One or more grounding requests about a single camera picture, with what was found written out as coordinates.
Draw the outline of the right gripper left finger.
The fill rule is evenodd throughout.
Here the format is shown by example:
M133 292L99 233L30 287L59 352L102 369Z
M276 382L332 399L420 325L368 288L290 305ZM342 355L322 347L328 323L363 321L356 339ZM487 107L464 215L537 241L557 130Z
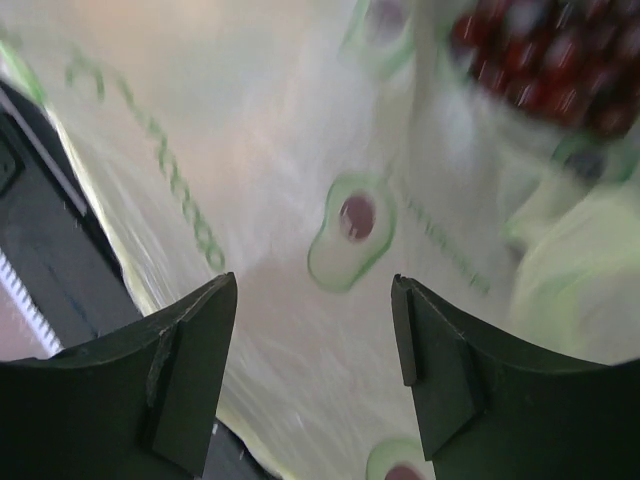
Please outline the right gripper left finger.
M236 315L227 273L52 358L1 366L5 479L196 479Z

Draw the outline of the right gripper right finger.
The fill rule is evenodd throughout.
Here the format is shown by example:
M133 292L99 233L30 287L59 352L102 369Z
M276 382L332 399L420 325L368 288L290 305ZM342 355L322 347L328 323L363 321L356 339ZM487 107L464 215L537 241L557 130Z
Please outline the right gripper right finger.
M392 316L424 456L439 479L635 479L639 364L530 344L396 276Z

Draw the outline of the light green plastic bag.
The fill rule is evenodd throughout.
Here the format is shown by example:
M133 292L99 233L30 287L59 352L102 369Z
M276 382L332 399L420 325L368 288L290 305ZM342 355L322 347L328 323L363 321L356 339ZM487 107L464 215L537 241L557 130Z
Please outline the light green plastic bag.
M397 273L503 333L639 355L637 140L491 102L445 40L461 1L5 1L1 72L43 109L149 313L233 272L218 411L287 479L424 478Z

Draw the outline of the red fake grape bunch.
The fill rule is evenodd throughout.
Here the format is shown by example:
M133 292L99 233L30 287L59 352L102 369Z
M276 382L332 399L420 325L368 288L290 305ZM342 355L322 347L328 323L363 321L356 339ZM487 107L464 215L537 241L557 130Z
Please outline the red fake grape bunch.
M477 86L534 120L613 139L639 119L636 1L478 1L448 39Z

